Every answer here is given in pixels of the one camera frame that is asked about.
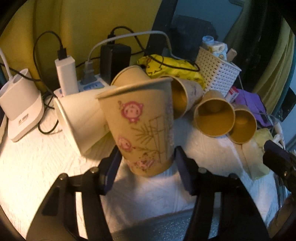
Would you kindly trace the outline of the white power strip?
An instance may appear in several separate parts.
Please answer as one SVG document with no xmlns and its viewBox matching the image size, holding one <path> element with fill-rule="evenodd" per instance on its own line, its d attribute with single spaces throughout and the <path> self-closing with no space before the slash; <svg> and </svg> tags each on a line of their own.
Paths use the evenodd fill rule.
<svg viewBox="0 0 296 241">
<path fill-rule="evenodd" d="M 93 90 L 93 89 L 101 89 L 104 87 L 109 86 L 108 83 L 106 83 L 100 76 L 100 74 L 95 75 L 96 80 L 88 83 L 88 84 L 82 84 L 81 80 L 78 80 L 78 89 L 79 92 L 84 92 L 87 90 Z"/>
</svg>

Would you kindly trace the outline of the white perforated basket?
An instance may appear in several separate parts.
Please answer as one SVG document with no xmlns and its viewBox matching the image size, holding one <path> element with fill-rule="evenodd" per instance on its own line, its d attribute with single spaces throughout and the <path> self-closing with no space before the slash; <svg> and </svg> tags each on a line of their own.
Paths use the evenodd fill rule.
<svg viewBox="0 0 296 241">
<path fill-rule="evenodd" d="M 224 97 L 241 72 L 241 69 L 235 64 L 214 56 L 202 47 L 199 48 L 196 64 L 205 81 L 204 93 L 209 90 L 217 90 Z"/>
</svg>

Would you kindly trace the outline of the white paper cup lying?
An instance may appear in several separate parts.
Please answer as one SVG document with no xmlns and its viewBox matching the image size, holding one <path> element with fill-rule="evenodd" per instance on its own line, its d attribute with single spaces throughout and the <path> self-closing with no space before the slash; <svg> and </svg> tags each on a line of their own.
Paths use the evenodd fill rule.
<svg viewBox="0 0 296 241">
<path fill-rule="evenodd" d="M 113 90 L 106 86 L 54 99 L 54 108 L 63 133 L 81 156 L 109 133 L 109 127 L 96 96 Z"/>
</svg>

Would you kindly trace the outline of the yellow snack bag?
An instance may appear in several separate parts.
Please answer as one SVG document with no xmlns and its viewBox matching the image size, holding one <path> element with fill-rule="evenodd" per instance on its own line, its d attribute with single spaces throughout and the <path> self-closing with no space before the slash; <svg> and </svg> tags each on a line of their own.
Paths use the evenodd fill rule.
<svg viewBox="0 0 296 241">
<path fill-rule="evenodd" d="M 138 59 L 137 65 L 144 67 L 145 73 L 152 79 L 165 75 L 192 80 L 206 88 L 206 82 L 200 73 L 200 68 L 196 63 L 181 59 L 153 54 Z"/>
</svg>

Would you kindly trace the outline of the yellow tissue pack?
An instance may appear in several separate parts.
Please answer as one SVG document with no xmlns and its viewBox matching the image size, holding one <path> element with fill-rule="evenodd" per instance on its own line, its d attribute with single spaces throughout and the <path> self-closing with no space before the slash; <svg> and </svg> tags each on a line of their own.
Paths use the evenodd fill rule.
<svg viewBox="0 0 296 241">
<path fill-rule="evenodd" d="M 270 169 L 263 164 L 264 144 L 273 137 L 267 128 L 259 129 L 252 139 L 242 145 L 242 151 L 247 164 L 247 172 L 252 180 L 268 175 Z"/>
</svg>

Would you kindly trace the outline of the white power adapter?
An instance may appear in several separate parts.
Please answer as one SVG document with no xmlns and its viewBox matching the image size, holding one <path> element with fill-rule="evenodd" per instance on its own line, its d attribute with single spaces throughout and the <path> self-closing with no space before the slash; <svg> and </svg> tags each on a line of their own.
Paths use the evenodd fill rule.
<svg viewBox="0 0 296 241">
<path fill-rule="evenodd" d="M 55 66 L 63 96 L 78 93 L 75 59 L 70 55 L 62 60 L 56 59 Z"/>
</svg>

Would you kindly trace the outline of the yellow curtain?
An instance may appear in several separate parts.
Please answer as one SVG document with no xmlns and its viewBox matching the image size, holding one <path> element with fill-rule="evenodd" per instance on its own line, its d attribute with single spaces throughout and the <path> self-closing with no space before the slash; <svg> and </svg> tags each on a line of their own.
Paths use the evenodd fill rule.
<svg viewBox="0 0 296 241">
<path fill-rule="evenodd" d="M 160 1 L 1 1 L 1 48 L 15 70 L 41 78 L 39 88 L 57 89 L 55 59 L 60 45 L 77 63 L 112 28 L 152 28 Z"/>
</svg>

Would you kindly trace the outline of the black power adapter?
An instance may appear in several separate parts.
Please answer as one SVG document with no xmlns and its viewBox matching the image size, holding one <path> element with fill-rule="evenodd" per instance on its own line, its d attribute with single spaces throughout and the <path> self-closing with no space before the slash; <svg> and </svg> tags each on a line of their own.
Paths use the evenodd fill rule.
<svg viewBox="0 0 296 241">
<path fill-rule="evenodd" d="M 114 77 L 130 65 L 132 49 L 124 44 L 103 45 L 100 49 L 100 76 L 109 85 Z"/>
</svg>

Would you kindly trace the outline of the white desk lamp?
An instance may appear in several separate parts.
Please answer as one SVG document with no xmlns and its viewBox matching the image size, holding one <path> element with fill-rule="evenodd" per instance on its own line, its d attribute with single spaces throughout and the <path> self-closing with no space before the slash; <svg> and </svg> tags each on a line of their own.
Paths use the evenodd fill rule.
<svg viewBox="0 0 296 241">
<path fill-rule="evenodd" d="M 1 88 L 1 108 L 8 118 L 8 137 L 17 142 L 41 120 L 44 104 L 29 70 L 25 68 L 12 75 L 3 52 L 1 58 L 9 77 Z"/>
</svg>

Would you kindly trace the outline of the purple cloth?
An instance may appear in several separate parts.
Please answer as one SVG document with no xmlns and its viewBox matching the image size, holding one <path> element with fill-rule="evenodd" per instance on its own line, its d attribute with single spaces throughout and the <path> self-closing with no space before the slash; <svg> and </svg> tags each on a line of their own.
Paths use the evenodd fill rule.
<svg viewBox="0 0 296 241">
<path fill-rule="evenodd" d="M 238 90 L 238 96 L 234 100 L 235 104 L 246 105 L 251 113 L 254 115 L 257 123 L 262 128 L 270 128 L 272 123 L 267 117 L 266 107 L 264 106 L 261 98 L 256 93 L 250 93 L 242 89 Z"/>
</svg>

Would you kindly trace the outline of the brown paper cup lying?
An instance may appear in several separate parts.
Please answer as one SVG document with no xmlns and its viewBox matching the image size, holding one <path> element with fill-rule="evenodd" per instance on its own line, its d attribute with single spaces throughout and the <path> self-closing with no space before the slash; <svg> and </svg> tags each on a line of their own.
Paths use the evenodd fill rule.
<svg viewBox="0 0 296 241">
<path fill-rule="evenodd" d="M 144 70 L 140 66 L 133 65 L 121 70 L 121 72 L 114 77 L 111 85 L 121 87 L 147 80 L 151 80 L 151 78 Z"/>
<path fill-rule="evenodd" d="M 227 136 L 233 143 L 245 144 L 253 138 L 257 130 L 257 121 L 246 105 L 233 104 L 233 106 L 235 121 Z"/>
<path fill-rule="evenodd" d="M 206 92 L 194 110 L 196 128 L 209 137 L 229 133 L 235 122 L 233 106 L 217 90 Z"/>
<path fill-rule="evenodd" d="M 164 91 L 164 117 L 172 121 L 183 117 L 203 97 L 203 88 L 195 81 L 162 76 L 166 79 Z"/>
</svg>

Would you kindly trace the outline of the patterned brown paper cup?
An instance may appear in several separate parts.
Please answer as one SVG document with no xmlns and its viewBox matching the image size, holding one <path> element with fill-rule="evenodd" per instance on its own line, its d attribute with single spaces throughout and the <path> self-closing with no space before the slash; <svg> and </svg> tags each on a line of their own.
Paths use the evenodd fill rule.
<svg viewBox="0 0 296 241">
<path fill-rule="evenodd" d="M 151 177 L 173 163 L 172 78 L 142 81 L 96 96 L 132 173 Z"/>
</svg>

